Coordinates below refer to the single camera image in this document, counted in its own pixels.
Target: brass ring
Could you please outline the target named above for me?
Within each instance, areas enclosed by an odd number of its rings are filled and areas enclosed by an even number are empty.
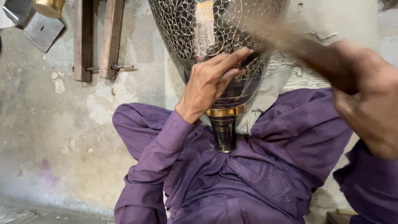
[[[210,117],[228,117],[237,116],[245,112],[245,105],[232,107],[232,108],[211,108],[206,111],[206,115]]]

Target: right hand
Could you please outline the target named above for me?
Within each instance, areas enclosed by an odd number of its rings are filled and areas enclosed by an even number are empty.
[[[372,155],[398,159],[398,71],[370,49],[345,41],[334,47],[354,65],[359,90],[350,96],[334,88],[336,111]]]

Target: purple clothing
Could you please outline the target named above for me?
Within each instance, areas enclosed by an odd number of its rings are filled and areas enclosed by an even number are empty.
[[[164,108],[123,104],[113,124],[139,161],[126,175],[115,207],[115,220],[123,224],[303,224],[312,193],[352,134],[333,108],[330,89],[280,95],[252,136],[239,136],[230,154],[214,150],[211,128],[191,125]],[[352,163],[335,178],[360,218],[395,223],[398,164],[363,148],[358,144],[350,152]],[[164,206],[172,214],[168,220]]]

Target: brass object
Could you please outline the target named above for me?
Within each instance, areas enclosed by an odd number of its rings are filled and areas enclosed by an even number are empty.
[[[233,107],[233,108],[211,108],[206,111],[206,115],[210,117],[228,117],[228,116],[237,116],[239,114],[243,114],[245,112],[245,105]]]
[[[58,19],[61,17],[65,0],[33,0],[33,8],[40,14]]]

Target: blurred hand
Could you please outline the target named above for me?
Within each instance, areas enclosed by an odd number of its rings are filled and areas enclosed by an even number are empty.
[[[176,112],[185,121],[195,123],[224,93],[229,82],[245,73],[237,66],[252,52],[244,47],[232,54],[220,54],[194,65],[184,94],[176,105]]]
[[[398,159],[398,71],[370,49],[334,45],[354,65],[359,92],[334,88],[335,108],[366,143],[372,155]]]

